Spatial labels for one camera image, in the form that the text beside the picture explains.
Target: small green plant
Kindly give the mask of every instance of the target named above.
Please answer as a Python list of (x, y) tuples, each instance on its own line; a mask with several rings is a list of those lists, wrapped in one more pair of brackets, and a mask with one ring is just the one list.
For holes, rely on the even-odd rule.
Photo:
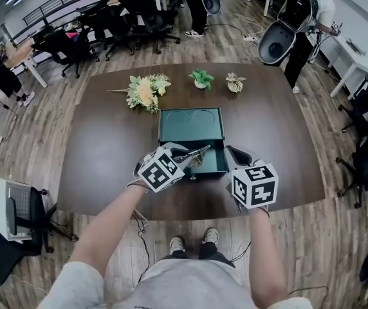
[(211, 80), (214, 80), (214, 77), (207, 74), (207, 71), (197, 69), (189, 76), (194, 78), (196, 82), (204, 88), (207, 87), (208, 89), (211, 89)]

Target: white sleeve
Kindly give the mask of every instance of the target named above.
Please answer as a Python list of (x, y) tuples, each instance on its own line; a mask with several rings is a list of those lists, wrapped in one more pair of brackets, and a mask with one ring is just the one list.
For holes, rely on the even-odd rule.
[(332, 1), (330, 2), (331, 3), (329, 3), (326, 8), (323, 8), (323, 10), (318, 13), (317, 17), (317, 21), (328, 28), (333, 24), (334, 12), (336, 9), (334, 3)]
[(274, 303), (267, 309), (313, 309), (310, 301), (303, 297), (291, 297), (278, 303)]
[(64, 265), (38, 309), (87, 309), (104, 303), (104, 280), (93, 267), (82, 262)]

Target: black and white marker cube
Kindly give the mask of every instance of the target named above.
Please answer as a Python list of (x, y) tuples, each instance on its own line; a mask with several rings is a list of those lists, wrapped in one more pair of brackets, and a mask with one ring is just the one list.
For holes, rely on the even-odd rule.
[(170, 151), (157, 148), (153, 154), (144, 158), (144, 164), (138, 171), (140, 178), (154, 191), (158, 192), (170, 187), (185, 174), (168, 155)]
[(279, 177), (272, 164), (268, 164), (233, 170), (231, 183), (234, 198), (252, 209), (275, 203)]

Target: wooden floor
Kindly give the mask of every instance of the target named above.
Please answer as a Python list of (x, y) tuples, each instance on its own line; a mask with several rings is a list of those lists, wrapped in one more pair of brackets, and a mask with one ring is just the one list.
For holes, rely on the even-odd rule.
[[(208, 19), (208, 23), (228, 23), (239, 27), (243, 33), (260, 30), (259, 26), (240, 19), (237, 14), (254, 18), (266, 28), (273, 18), (262, 16), (264, 2), (253, 0), (223, 0), (222, 11)], [(166, 42), (161, 55), (153, 53), (149, 44), (130, 56), (120, 48), (109, 62), (86, 62), (80, 69), (81, 77), (74, 72), (61, 78), (61, 68), (53, 61), (38, 67), (48, 87), (42, 88), (31, 73), (20, 76), (25, 90), (34, 90), (36, 97), (28, 108), (17, 110), (17, 124), (10, 139), (0, 145), (0, 177), (26, 182), (37, 188), (47, 188), (49, 207), (57, 199), (62, 162), (71, 130), (74, 110), (80, 102), (90, 75), (123, 70), (153, 64), (184, 62), (243, 62), (260, 63), (257, 48), (244, 42), (235, 28), (211, 26), (204, 37), (191, 39), (182, 35), (190, 28), (188, 8), (180, 10), (174, 33), (181, 35), (181, 44)], [(309, 127), (317, 152), (326, 190), (326, 199), (310, 205), (296, 207), (271, 214), (273, 230), (279, 252), (288, 276), (288, 289), (312, 286), (329, 287), (324, 308), (351, 308), (356, 300), (360, 284), (358, 270), (368, 252), (367, 205), (354, 209), (354, 193), (337, 198), (337, 189), (350, 180), (349, 175), (335, 163), (336, 156), (346, 159), (354, 149), (352, 131), (342, 134), (340, 129), (346, 117), (337, 111), (338, 105), (348, 104), (343, 93), (331, 99), (329, 92), (336, 81), (317, 66), (307, 65), (300, 76), (301, 91), (297, 102)], [(0, 106), (0, 135), (10, 132), (13, 114)], [(92, 217), (59, 212), (59, 223), (69, 223), (73, 231), (81, 234)], [(246, 218), (215, 221), (151, 222), (144, 238), (149, 244), (151, 264), (167, 254), (169, 239), (177, 234), (186, 237), (196, 249), (198, 239), (205, 229), (215, 226), (221, 235), (220, 251), (228, 258), (241, 253), (249, 242)], [(145, 268), (147, 258), (141, 240), (136, 235), (135, 221), (125, 233), (114, 253), (106, 275), (106, 296), (109, 301), (121, 299), (133, 291)], [(53, 254), (26, 258), (14, 269), (0, 288), (0, 300), (7, 308), (35, 308), (45, 296), (42, 290), (34, 290), (27, 283), (45, 290), (51, 288), (63, 264), (68, 260), (73, 244), (56, 236), (50, 238), (55, 247)], [(248, 282), (247, 254), (236, 262), (236, 267)], [(310, 299), (314, 308), (320, 308), (325, 289), (297, 292)]]

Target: white flower pot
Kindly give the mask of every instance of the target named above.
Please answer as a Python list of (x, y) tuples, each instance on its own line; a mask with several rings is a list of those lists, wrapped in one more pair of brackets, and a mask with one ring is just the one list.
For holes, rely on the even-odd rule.
[(199, 89), (204, 89), (204, 88), (206, 88), (206, 85), (199, 84), (199, 83), (197, 82), (197, 80), (195, 80), (195, 81), (194, 81), (194, 84), (195, 84), (195, 85), (196, 85), (196, 87), (197, 87), (197, 88), (199, 88)]

